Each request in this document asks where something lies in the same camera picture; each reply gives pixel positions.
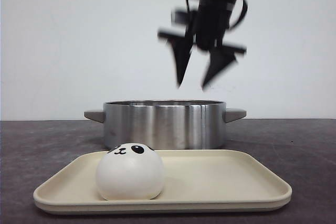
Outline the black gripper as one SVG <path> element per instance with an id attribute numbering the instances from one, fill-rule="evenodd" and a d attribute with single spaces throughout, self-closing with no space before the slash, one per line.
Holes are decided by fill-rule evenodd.
<path id="1" fill-rule="evenodd" d="M 176 67 L 177 86 L 180 87 L 195 43 L 202 50 L 210 50 L 210 62 L 202 83 L 207 85 L 233 62 L 236 54 L 244 55 L 246 47 L 222 45 L 225 31 L 234 29 L 246 15 L 246 0 L 243 0 L 240 17 L 233 24 L 229 20 L 237 0 L 185 0 L 186 10 L 176 9 L 172 22 L 186 26 L 184 36 L 159 30 L 157 36 L 171 46 Z"/>

